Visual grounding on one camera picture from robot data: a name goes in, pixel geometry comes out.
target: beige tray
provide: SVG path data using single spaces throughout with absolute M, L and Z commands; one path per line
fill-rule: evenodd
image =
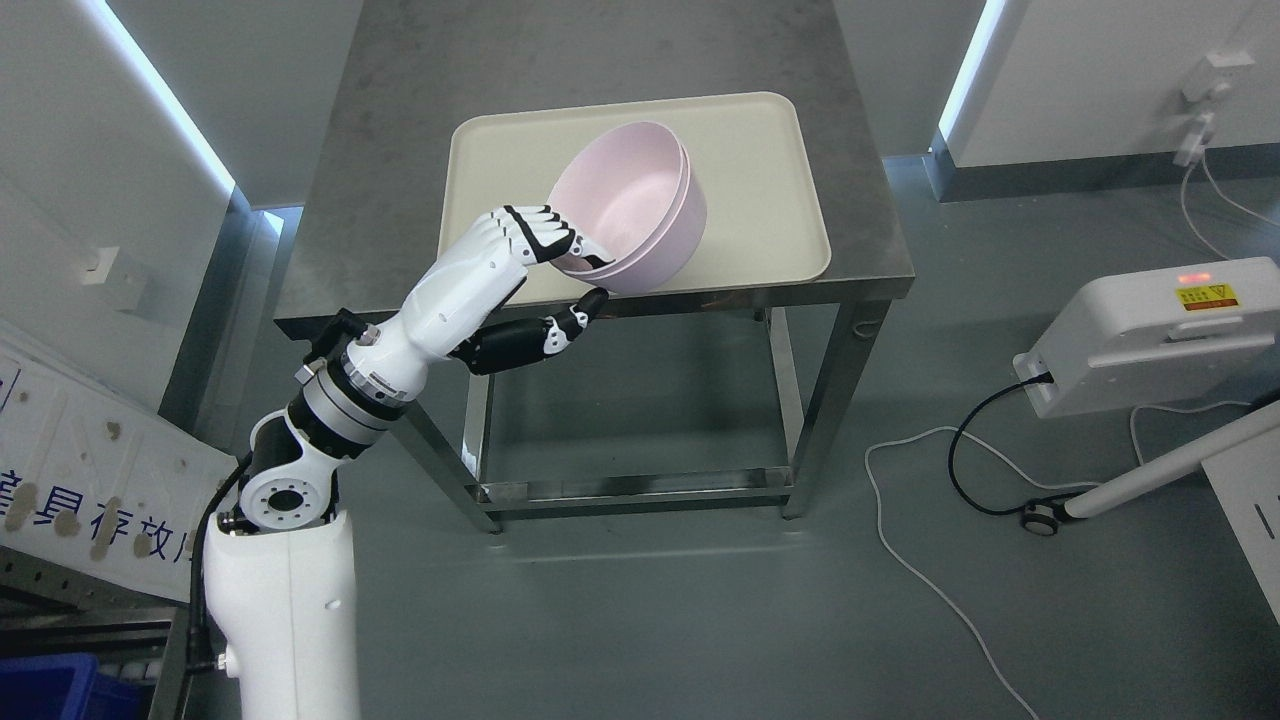
M 773 92 L 655 100 L 472 118 L 453 133 L 440 251 L 498 205 L 541 205 L 588 142 L 655 120 L 689 150 L 707 195 L 707 232 L 675 278 L 652 293 L 810 281 L 831 261 L 818 193 L 791 102 Z M 512 305 L 576 300 L 589 290 L 550 265 L 531 268 Z

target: yellow label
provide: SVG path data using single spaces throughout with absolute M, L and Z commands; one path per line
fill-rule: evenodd
M 1240 300 L 1235 297 L 1235 291 L 1226 283 L 1180 287 L 1178 288 L 1178 301 L 1188 311 L 1233 307 L 1240 304 Z

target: wall outlet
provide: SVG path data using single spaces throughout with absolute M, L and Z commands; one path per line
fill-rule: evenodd
M 97 266 L 81 273 L 81 284 L 97 302 L 122 313 L 138 309 L 147 279 L 142 265 L 119 247 L 99 247 Z
M 1188 102 L 1225 100 L 1235 88 L 1240 76 L 1252 67 L 1253 56 L 1247 50 L 1210 53 L 1201 58 L 1199 64 L 1183 83 L 1183 97 Z
M 1181 143 L 1178 145 L 1178 151 L 1174 152 L 1175 165 L 1185 168 L 1192 163 L 1201 161 L 1201 158 L 1204 156 L 1204 146 L 1213 138 L 1213 128 L 1216 126 L 1213 119 L 1215 114 L 1210 111 L 1192 118 L 1192 124 L 1187 128 L 1187 135 L 1183 136 Z

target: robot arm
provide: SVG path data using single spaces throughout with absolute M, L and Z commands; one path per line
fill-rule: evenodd
M 339 313 L 300 370 L 302 391 L 253 428 L 253 464 L 227 530 L 303 528 L 333 512 L 333 473 L 360 456 L 451 357 L 490 374 L 559 354 L 604 306 L 595 288 L 543 319 L 480 324 L 520 288 L 529 266 L 564 254 L 612 258 L 550 208 L 481 215 L 413 286 L 399 313 L 366 325 Z
M 352 534 L 335 510 L 337 470 L 404 413 L 430 365 L 452 357 L 495 373 L 576 340 L 603 290 L 543 319 L 480 328 L 530 265 L 566 254 L 593 266 L 613 260 L 550 208 L 481 215 L 390 319 L 369 325 L 340 311 L 303 360 L 298 395 L 255 425 L 239 500 L 211 518 L 202 553 L 209 610 L 228 641 L 219 666 L 239 678 L 246 720 L 360 716 Z

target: white wall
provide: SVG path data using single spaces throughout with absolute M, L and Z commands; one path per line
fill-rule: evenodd
M 255 208 L 301 205 L 361 0 L 110 0 Z
M 987 53 L 965 59 L 973 87 L 940 124 L 957 167 L 1174 150 L 1192 113 L 1181 85 L 1216 50 L 1257 64 L 1213 145 L 1280 142 L 1276 0 L 988 0 L 979 31 L 988 20 Z
M 983 0 L 835 0 L 881 155 L 923 155 Z
M 0 6 L 0 315 L 156 409 L 232 182 L 131 64 L 111 19 L 92 0 Z M 79 284 L 77 243 L 120 246 L 143 265 L 133 314 Z

